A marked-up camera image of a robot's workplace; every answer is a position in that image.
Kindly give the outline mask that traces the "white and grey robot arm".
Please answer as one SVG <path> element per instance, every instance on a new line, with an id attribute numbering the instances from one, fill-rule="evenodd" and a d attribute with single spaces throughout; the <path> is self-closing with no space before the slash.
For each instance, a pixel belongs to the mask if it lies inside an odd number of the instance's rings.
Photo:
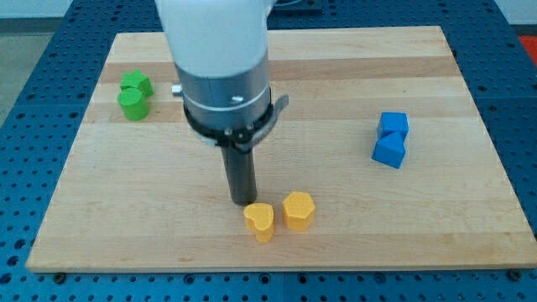
<path id="1" fill-rule="evenodd" d="M 158 0 L 159 18 L 191 127 L 247 153 L 274 127 L 287 96 L 271 101 L 267 18 L 275 0 Z"/>

